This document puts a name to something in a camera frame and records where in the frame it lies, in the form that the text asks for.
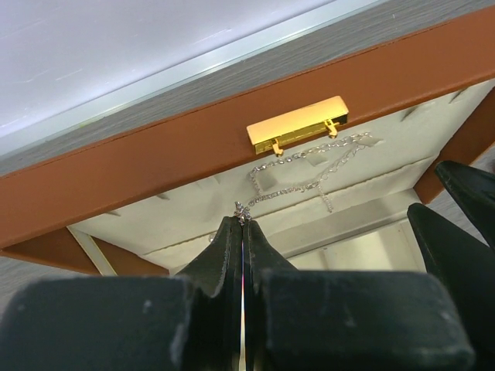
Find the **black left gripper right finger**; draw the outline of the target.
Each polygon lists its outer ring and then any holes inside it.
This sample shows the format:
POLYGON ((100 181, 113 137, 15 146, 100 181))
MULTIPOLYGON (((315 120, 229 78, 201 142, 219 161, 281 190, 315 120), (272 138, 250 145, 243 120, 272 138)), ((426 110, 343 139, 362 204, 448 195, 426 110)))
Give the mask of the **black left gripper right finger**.
POLYGON ((302 271, 243 228, 249 370, 468 370, 456 307, 430 274, 302 271))

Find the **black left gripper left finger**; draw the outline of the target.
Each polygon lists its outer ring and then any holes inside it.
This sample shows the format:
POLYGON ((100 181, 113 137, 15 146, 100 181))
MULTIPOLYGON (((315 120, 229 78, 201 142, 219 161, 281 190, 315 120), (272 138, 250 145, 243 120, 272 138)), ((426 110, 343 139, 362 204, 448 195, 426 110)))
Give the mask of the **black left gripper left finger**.
POLYGON ((30 284, 1 323, 3 370, 236 370, 242 228, 226 217, 178 274, 30 284))

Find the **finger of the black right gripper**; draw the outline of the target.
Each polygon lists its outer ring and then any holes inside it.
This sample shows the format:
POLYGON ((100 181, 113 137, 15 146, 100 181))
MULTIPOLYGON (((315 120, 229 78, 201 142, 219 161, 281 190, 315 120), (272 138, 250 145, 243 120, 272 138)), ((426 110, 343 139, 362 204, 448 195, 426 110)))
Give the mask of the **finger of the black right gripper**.
POLYGON ((494 174, 454 161, 443 161, 435 174, 469 221, 494 247, 494 174))
POLYGON ((494 253, 421 203, 407 216, 427 272, 447 288, 469 336, 494 339, 494 253))

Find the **brown jewelry box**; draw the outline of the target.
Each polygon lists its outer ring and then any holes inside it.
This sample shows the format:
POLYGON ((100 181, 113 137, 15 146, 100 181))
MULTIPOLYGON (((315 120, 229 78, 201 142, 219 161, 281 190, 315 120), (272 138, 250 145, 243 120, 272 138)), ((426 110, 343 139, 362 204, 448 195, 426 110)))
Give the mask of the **brown jewelry box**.
POLYGON ((1 179, 1 253, 72 243, 67 226, 255 160, 249 124, 341 96, 348 125, 494 76, 494 7, 402 36, 1 179))

